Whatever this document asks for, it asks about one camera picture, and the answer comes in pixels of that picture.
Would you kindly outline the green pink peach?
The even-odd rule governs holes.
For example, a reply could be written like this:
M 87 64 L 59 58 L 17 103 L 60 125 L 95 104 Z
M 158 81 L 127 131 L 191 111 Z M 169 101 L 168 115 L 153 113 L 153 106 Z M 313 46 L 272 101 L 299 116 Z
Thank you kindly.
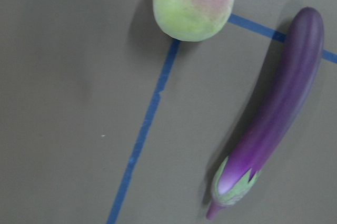
M 160 29 L 180 41 L 199 42 L 218 33 L 229 19 L 234 0 L 153 0 Z

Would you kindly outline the purple eggplant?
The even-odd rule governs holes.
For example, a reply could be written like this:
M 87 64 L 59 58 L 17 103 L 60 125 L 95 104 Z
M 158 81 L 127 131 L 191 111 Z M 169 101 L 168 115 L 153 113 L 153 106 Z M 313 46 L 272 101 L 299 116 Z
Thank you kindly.
M 321 14 L 301 9 L 289 27 L 275 77 L 249 127 L 219 166 L 212 181 L 208 220 L 235 205 L 256 183 L 306 100 L 324 44 Z

